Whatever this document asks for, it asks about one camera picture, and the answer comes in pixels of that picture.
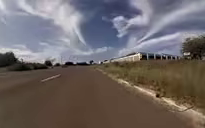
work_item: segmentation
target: treeline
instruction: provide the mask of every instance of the treeline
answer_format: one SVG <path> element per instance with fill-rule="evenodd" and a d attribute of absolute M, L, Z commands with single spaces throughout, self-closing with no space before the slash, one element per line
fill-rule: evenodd
<path fill-rule="evenodd" d="M 1 67 L 7 67 L 11 66 L 13 64 L 16 64 L 18 62 L 18 59 L 15 57 L 14 53 L 7 52 L 7 53 L 0 53 L 0 68 Z"/>
<path fill-rule="evenodd" d="M 9 71 L 28 71 L 47 69 L 48 65 L 41 63 L 27 63 L 19 61 L 14 53 L 0 53 L 0 68 L 7 68 Z"/>

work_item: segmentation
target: white lane marking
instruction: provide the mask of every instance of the white lane marking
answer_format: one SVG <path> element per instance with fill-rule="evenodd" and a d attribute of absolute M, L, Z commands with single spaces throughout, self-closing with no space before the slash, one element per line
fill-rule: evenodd
<path fill-rule="evenodd" d="M 52 80 L 52 79 L 56 79 L 56 78 L 58 78 L 58 77 L 60 77 L 60 76 L 61 76 L 61 74 L 58 74 L 58 75 L 55 75 L 55 76 L 52 76 L 52 77 L 43 79 L 43 80 L 41 80 L 41 82 L 46 82 L 46 81 L 49 81 L 49 80 Z"/>

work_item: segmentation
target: roadside grass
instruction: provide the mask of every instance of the roadside grass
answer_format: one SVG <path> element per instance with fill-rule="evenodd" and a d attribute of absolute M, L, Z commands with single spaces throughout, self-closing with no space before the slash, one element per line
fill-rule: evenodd
<path fill-rule="evenodd" d="M 115 62 L 99 68 L 205 111 L 205 61 Z"/>

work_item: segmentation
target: green vegetation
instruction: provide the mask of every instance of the green vegetation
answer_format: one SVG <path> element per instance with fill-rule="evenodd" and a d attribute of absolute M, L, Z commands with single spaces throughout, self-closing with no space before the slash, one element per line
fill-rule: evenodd
<path fill-rule="evenodd" d="M 4 53 L 4 54 L 0 53 L 0 68 L 16 64 L 17 62 L 18 62 L 17 58 L 12 52 Z"/>
<path fill-rule="evenodd" d="M 45 64 L 20 62 L 12 52 L 0 53 L 0 68 L 7 68 L 9 71 L 28 71 L 47 69 Z"/>
<path fill-rule="evenodd" d="M 29 71 L 29 70 L 40 70 L 40 69 L 48 69 L 48 67 L 40 63 L 16 63 L 8 67 L 9 71 Z"/>
<path fill-rule="evenodd" d="M 46 60 L 46 61 L 44 62 L 44 64 L 45 64 L 46 66 L 49 66 L 49 67 L 53 66 L 51 60 Z"/>
<path fill-rule="evenodd" d="M 205 110 L 205 61 L 140 61 L 110 63 L 100 68 L 165 97 Z"/>
<path fill-rule="evenodd" d="M 61 66 L 60 63 L 56 63 L 56 64 L 55 64 L 55 67 L 59 67 L 59 66 Z"/>
<path fill-rule="evenodd" d="M 205 59 L 205 35 L 187 38 L 183 43 L 182 52 L 188 53 L 190 59 Z"/>

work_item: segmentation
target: grass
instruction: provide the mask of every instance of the grass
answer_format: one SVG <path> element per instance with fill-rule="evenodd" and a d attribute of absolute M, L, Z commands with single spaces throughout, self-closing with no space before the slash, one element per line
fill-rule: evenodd
<path fill-rule="evenodd" d="M 205 61 L 140 61 L 100 66 L 135 85 L 205 110 Z"/>

